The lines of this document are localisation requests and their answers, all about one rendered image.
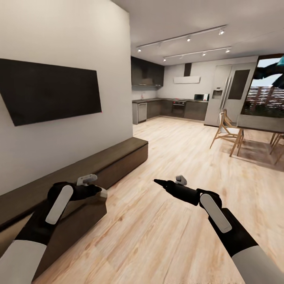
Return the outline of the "pillar candle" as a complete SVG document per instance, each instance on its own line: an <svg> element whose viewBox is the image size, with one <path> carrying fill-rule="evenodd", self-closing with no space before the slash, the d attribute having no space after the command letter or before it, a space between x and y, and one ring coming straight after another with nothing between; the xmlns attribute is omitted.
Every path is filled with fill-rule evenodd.
<svg viewBox="0 0 284 284"><path fill-rule="evenodd" d="M102 191L96 192L96 195L85 198L84 202L87 205L100 206L106 202L107 197L108 197L107 190L102 189Z"/></svg>

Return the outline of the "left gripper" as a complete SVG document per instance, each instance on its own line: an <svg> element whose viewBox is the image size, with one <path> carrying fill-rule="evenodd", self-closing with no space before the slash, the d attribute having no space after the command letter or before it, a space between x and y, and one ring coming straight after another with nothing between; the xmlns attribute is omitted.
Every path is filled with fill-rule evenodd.
<svg viewBox="0 0 284 284"><path fill-rule="evenodd" d="M78 186L78 185L77 185ZM96 195L96 192L102 191L102 188L100 188L99 186L96 186L94 184L92 185L81 185L78 186L81 189L81 195L77 200L81 200L81 199L85 199L91 196Z"/></svg>

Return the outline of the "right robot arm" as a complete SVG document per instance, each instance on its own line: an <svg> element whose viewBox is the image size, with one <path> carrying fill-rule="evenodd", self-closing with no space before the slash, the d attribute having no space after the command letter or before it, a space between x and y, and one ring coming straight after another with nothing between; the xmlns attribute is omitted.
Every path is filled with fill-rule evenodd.
<svg viewBox="0 0 284 284"><path fill-rule="evenodd" d="M264 252L228 208L222 208L219 195L212 191L186 187L184 176L176 182L154 179L169 194L197 206L209 215L209 221L239 270L245 284L284 284L284 273Z"/></svg>

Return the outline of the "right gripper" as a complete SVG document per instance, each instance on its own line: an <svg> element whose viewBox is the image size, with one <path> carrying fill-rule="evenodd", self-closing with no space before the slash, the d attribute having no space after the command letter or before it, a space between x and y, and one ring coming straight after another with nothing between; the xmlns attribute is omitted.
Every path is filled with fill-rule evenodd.
<svg viewBox="0 0 284 284"><path fill-rule="evenodd" d="M166 180L154 179L154 182L158 183L163 188L165 188L165 191L167 191L173 197L186 201L185 196L189 187L175 183L171 180L166 181Z"/></svg>

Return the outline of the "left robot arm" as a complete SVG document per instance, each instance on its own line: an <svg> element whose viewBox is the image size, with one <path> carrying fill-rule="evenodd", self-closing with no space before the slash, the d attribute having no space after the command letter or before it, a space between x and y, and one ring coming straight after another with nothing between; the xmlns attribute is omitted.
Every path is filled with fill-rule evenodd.
<svg viewBox="0 0 284 284"><path fill-rule="evenodd" d="M86 185L97 180L89 174L78 178L77 186L54 183L44 200L0 258L0 284L31 284L37 267L69 201L96 195L102 188Z"/></svg>

